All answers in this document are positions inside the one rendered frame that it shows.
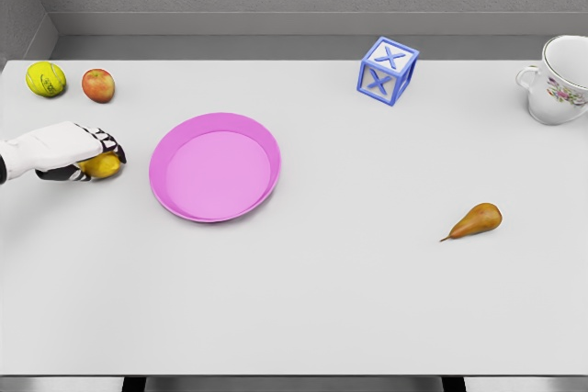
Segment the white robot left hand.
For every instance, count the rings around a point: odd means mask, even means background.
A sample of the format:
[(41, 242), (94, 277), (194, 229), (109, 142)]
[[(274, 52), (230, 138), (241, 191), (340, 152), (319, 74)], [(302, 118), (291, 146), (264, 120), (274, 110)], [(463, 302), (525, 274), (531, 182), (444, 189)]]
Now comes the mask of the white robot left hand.
[(14, 162), (6, 166), (10, 178), (33, 170), (42, 180), (90, 181), (96, 176), (82, 162), (106, 153), (114, 154), (122, 164), (127, 162), (122, 146), (111, 134), (71, 121), (34, 129), (6, 146), (16, 153)]

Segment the yellow lemon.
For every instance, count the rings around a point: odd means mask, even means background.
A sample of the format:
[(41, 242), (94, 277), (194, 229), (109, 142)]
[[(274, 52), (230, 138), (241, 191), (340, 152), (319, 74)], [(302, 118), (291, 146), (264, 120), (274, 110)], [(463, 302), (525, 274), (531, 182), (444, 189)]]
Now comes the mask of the yellow lemon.
[(119, 172), (121, 161), (113, 151), (78, 163), (80, 169), (91, 178), (104, 179)]

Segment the pink round plate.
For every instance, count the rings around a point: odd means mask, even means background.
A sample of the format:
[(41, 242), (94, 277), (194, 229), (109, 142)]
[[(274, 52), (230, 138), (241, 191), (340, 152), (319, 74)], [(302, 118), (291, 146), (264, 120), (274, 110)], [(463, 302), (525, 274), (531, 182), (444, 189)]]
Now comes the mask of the pink round plate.
[(182, 122), (160, 139), (149, 182), (171, 213), (214, 223), (261, 205), (280, 172), (281, 152), (265, 126), (239, 114), (209, 113)]

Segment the yellow-green tennis ball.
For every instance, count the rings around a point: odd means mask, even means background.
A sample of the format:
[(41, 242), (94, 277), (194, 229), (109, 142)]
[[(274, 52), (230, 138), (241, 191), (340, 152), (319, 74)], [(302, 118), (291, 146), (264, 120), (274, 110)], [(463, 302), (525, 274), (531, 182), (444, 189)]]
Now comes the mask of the yellow-green tennis ball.
[(66, 77), (57, 64), (35, 62), (27, 68), (26, 83), (34, 94), (51, 98), (65, 90)]

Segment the red apple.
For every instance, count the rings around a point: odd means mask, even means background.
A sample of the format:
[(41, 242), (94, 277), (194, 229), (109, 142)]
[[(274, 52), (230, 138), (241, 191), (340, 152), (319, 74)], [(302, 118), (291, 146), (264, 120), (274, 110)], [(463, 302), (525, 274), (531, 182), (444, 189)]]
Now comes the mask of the red apple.
[(82, 89), (90, 100), (105, 104), (114, 97), (115, 81), (108, 71), (91, 69), (83, 75)]

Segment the blue letter X block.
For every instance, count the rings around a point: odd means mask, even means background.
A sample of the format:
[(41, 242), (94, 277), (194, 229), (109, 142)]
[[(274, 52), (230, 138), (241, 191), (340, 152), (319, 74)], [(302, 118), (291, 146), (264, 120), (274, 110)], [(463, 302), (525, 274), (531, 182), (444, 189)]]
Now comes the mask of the blue letter X block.
[(420, 52), (380, 37), (361, 60), (356, 90), (394, 106), (413, 77)]

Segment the brown pear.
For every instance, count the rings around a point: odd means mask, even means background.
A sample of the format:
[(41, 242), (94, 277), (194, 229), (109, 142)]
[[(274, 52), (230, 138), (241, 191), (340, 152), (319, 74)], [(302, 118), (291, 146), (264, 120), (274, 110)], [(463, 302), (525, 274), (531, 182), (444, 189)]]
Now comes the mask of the brown pear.
[(480, 203), (473, 207), (446, 235), (442, 241), (460, 239), (494, 230), (500, 226), (503, 215), (492, 203)]

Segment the white floral teacup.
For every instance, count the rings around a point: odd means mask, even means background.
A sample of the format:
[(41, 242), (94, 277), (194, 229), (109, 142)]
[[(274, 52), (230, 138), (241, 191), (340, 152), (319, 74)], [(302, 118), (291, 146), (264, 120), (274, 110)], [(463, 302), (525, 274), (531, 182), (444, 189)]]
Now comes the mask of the white floral teacup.
[(529, 114), (556, 126), (588, 113), (588, 36), (562, 35), (543, 47), (536, 66), (515, 77), (527, 92)]

